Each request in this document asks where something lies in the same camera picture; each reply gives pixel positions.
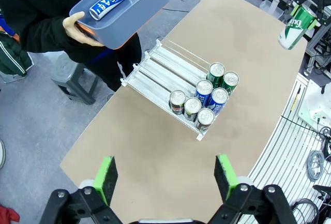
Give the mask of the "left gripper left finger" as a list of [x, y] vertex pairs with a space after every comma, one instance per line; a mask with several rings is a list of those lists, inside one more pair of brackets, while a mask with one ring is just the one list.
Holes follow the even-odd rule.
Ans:
[[117, 178], [115, 158], [105, 157], [91, 186], [74, 193], [56, 189], [50, 194], [40, 223], [79, 223], [83, 218], [94, 223], [121, 223], [110, 208]]

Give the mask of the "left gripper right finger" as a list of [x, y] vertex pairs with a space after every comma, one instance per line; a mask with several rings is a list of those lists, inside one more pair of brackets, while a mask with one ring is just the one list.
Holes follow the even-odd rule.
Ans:
[[239, 223], [243, 215], [253, 216], [258, 223], [296, 223], [281, 187], [271, 184], [258, 189], [240, 183], [227, 155], [216, 155], [214, 177], [222, 205], [209, 223]]

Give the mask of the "person's right hand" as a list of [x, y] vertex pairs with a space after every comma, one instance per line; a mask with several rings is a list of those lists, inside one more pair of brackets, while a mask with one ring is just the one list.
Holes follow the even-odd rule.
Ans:
[[85, 13], [80, 11], [63, 20], [63, 28], [67, 36], [81, 44], [87, 44], [94, 47], [103, 47], [101, 43], [96, 40], [93, 40], [92, 38], [89, 38], [76, 27], [76, 21], [83, 18], [84, 16]]

